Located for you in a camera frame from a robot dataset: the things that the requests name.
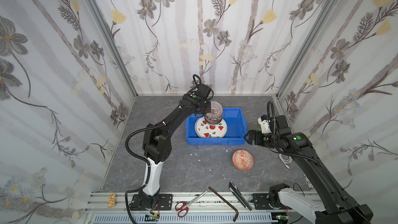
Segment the red rimmed bowl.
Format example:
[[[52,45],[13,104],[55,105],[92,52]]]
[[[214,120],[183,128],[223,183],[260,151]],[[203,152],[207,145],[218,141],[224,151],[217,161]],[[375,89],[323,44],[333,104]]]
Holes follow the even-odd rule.
[[[210,112],[204,115],[205,120],[209,124],[218,124],[222,121],[223,107],[216,101],[211,101]]]

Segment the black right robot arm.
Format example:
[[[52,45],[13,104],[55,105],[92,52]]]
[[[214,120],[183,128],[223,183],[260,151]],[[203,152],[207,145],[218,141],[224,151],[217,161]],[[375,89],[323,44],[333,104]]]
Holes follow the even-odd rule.
[[[269,132],[249,130],[245,141],[289,156],[301,168],[322,201],[318,206],[287,184],[269,189],[267,201],[273,208],[288,207],[313,224],[369,224],[373,212],[359,204],[333,177],[303,133],[292,133],[285,116],[266,117]]]

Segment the white watermelon plate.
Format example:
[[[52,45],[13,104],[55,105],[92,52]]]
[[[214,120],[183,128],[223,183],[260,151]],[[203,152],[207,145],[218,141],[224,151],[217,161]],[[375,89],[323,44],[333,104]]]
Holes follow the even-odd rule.
[[[224,119],[217,124],[210,124],[201,117],[196,121],[194,129],[200,138],[223,138],[227,134],[228,126]]]

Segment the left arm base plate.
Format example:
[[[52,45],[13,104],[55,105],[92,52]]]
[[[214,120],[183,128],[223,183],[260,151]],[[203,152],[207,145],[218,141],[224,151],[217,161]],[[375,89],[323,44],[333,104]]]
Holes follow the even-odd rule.
[[[173,195],[172,194],[160,194],[158,196],[158,201],[152,207],[150,205],[144,203],[142,198],[135,194],[132,199],[129,201],[129,208],[131,211],[171,211],[173,203]]]

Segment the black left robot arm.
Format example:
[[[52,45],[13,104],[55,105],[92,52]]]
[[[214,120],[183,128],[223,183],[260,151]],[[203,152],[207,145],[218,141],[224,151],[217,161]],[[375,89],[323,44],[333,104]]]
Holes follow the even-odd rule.
[[[136,130],[125,139],[126,151],[133,157],[146,163],[145,177],[142,186],[136,190],[128,190],[128,194],[137,192],[140,204],[144,208],[153,209],[158,205],[160,194],[160,176],[163,163],[172,152],[171,138],[176,129],[191,115],[204,115],[211,112],[211,99],[214,95],[210,86],[197,83],[178,101],[177,107],[156,124],[148,124],[145,128]],[[129,146],[130,139],[144,134],[143,151],[140,156]]]

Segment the orange and blue patterned bowl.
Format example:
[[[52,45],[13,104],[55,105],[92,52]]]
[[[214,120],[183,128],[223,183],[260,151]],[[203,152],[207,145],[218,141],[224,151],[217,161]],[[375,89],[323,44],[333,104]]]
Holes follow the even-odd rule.
[[[254,158],[246,150],[237,150],[232,157],[234,166],[241,171],[249,171],[254,165]]]

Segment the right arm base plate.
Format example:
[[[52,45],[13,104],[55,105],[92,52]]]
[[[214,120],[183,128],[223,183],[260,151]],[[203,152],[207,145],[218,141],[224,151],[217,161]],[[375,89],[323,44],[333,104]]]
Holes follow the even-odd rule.
[[[256,210],[287,210],[286,206],[272,206],[268,199],[268,194],[253,194],[250,203],[255,206]]]

